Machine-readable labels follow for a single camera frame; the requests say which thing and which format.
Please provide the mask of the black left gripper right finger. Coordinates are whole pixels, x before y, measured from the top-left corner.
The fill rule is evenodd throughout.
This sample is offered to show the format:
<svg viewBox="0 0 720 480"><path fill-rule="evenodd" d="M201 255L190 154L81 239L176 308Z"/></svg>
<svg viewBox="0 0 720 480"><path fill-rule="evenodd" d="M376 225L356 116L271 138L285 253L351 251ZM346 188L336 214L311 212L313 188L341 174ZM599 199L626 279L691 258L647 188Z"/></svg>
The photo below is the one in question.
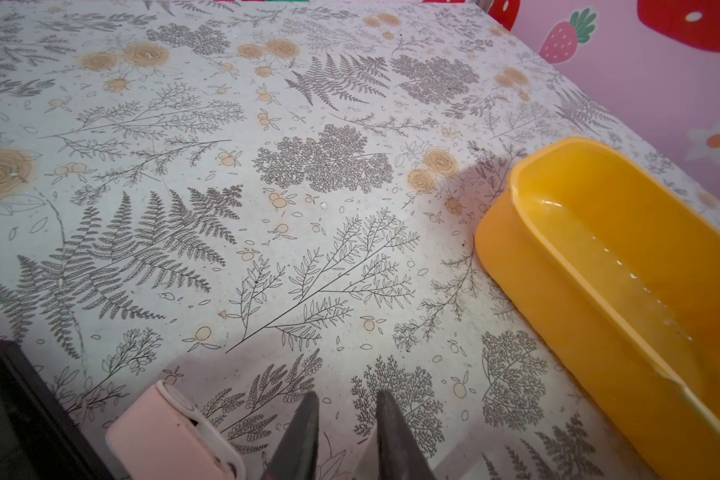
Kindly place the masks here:
<svg viewBox="0 0 720 480"><path fill-rule="evenodd" d="M376 401L379 478L383 480L434 480L392 393L381 390Z"/></svg>

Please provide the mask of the pink white small stapler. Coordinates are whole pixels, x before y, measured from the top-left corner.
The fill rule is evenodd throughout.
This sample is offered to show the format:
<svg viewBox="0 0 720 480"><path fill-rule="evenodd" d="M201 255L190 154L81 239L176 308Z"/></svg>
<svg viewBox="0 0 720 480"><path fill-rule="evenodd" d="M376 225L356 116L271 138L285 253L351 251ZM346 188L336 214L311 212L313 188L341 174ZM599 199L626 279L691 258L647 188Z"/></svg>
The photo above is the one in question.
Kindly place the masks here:
<svg viewBox="0 0 720 480"><path fill-rule="evenodd" d="M132 479L245 479L242 456L200 410L163 380L107 430L106 443Z"/></svg>

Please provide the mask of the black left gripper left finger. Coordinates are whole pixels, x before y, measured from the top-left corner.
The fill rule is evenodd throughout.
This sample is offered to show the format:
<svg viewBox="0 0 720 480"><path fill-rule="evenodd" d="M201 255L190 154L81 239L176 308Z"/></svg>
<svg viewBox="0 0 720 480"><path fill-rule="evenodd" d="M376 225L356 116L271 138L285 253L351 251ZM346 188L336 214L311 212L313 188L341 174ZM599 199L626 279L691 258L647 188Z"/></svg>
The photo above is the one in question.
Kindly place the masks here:
<svg viewBox="0 0 720 480"><path fill-rule="evenodd" d="M314 480L319 450L319 399L307 393L295 411L261 480Z"/></svg>

